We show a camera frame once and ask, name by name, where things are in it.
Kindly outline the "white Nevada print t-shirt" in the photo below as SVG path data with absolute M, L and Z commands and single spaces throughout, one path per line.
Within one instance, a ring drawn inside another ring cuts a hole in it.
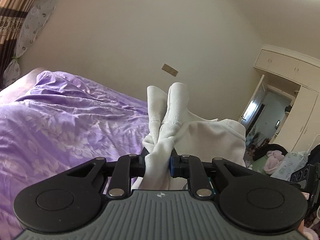
M 181 190 L 187 183 L 172 178 L 169 159 L 172 150 L 210 162 L 221 157 L 244 166 L 245 127 L 231 119 L 206 120 L 191 113 L 189 93 L 183 83 L 173 83 L 165 93 L 156 86 L 147 88 L 149 134 L 143 139 L 147 149 L 145 174 L 133 184 L 135 190 Z

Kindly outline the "pink plush toy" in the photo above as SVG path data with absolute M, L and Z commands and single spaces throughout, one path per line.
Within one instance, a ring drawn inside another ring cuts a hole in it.
M 266 174 L 272 175 L 282 163 L 285 156 L 279 150 L 268 151 L 266 156 L 267 161 L 263 169 Z

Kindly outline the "cream wooden wardrobe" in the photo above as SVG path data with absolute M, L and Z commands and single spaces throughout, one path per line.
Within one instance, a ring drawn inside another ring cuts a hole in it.
M 264 45 L 254 64 L 260 80 L 250 99 L 259 104 L 268 90 L 291 99 L 272 143 L 287 151 L 304 151 L 319 139 L 319 58 Z

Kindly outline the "purple floral bed sheet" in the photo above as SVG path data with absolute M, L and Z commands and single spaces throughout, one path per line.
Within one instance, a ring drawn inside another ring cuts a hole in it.
M 1 91 L 1 239 L 21 226 L 25 187 L 96 157 L 139 154 L 148 134 L 144 101 L 66 72 L 36 69 Z

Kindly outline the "open room door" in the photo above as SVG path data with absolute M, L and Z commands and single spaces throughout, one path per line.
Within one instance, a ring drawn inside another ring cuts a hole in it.
M 268 78 L 263 74 L 247 106 L 245 107 L 243 113 L 239 116 L 238 122 L 245 127 L 246 132 L 249 130 L 249 126 L 254 119 L 254 115 L 258 111 L 258 108 L 266 96 L 267 81 Z

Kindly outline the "white floral wrapped fan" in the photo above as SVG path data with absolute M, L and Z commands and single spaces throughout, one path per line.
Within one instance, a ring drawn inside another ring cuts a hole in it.
M 3 88 L 8 87 L 20 78 L 19 58 L 33 45 L 54 8 L 55 2 L 53 0 L 35 0 L 33 2 L 24 21 L 20 24 L 14 54 L 3 73 Z

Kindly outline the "brown patterned curtain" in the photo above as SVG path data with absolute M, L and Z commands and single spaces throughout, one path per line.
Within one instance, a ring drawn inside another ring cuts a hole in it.
M 1 0 L 1 88 L 9 63 L 18 59 L 18 38 L 35 0 Z

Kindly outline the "brown wall switch plate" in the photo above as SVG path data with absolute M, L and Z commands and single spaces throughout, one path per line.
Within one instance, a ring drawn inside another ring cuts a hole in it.
M 163 64 L 162 70 L 164 70 L 165 72 L 169 73 L 170 75 L 176 77 L 178 74 L 178 71 L 174 68 L 172 68 L 171 66 L 169 66 L 168 64 Z

